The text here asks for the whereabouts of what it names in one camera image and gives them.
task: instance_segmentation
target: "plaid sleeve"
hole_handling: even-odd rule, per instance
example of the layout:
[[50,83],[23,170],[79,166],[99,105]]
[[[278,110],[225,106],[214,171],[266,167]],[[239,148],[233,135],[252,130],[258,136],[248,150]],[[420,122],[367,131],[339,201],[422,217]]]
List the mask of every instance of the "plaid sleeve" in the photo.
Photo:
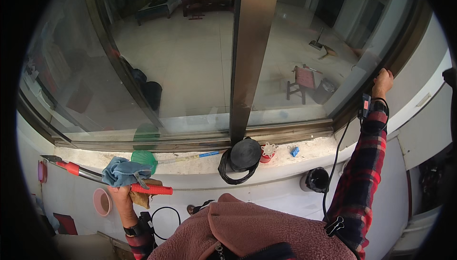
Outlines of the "plaid sleeve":
[[134,237],[126,235],[125,238],[136,260],[146,259],[154,250],[155,241],[151,234],[144,233]]
[[[372,112],[363,123],[366,132],[377,132],[384,127],[387,116]],[[387,130],[379,134],[360,134],[351,160],[338,181],[332,204],[328,209],[330,222],[337,216],[344,218],[345,227],[339,234],[365,258],[365,238],[372,222],[373,195],[381,181],[381,168],[386,152]]]

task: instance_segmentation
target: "pink bowl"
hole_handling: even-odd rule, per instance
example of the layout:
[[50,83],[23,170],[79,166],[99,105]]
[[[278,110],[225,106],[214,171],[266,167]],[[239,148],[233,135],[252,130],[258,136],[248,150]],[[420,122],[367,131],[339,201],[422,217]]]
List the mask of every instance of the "pink bowl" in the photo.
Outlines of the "pink bowl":
[[110,195],[108,195],[102,188],[95,190],[93,201],[95,210],[102,217],[106,217],[113,208],[113,203]]

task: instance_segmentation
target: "red handle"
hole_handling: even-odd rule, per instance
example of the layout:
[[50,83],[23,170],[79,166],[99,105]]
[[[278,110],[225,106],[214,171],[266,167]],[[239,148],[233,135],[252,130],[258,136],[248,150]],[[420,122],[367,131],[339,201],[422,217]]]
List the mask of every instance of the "red handle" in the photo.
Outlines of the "red handle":
[[148,185],[149,190],[146,190],[141,187],[139,183],[132,184],[132,191],[137,191],[137,192],[144,192],[146,194],[151,194],[151,195],[172,195],[173,194],[173,188],[170,186],[155,186],[155,185]]
[[79,176],[79,165],[72,163],[72,162],[68,162],[68,163],[56,162],[56,164],[67,169],[67,171],[69,173]]

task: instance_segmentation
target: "glass pane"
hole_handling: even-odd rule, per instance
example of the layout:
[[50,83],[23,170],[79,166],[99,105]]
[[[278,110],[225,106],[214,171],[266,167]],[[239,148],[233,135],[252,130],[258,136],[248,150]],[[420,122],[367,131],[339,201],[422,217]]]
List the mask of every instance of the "glass pane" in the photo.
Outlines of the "glass pane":
[[410,0],[277,0],[248,125],[333,118],[385,56]]
[[52,0],[20,88],[71,140],[228,136],[234,1]]

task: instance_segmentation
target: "blue rag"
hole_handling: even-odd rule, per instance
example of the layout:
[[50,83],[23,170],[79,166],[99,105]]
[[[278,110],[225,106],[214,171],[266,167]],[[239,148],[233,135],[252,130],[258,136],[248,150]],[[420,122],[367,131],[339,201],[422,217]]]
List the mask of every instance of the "blue rag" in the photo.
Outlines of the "blue rag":
[[101,173],[103,174],[101,180],[112,187],[128,186],[138,182],[135,174],[138,174],[140,179],[151,177],[151,166],[113,157]]

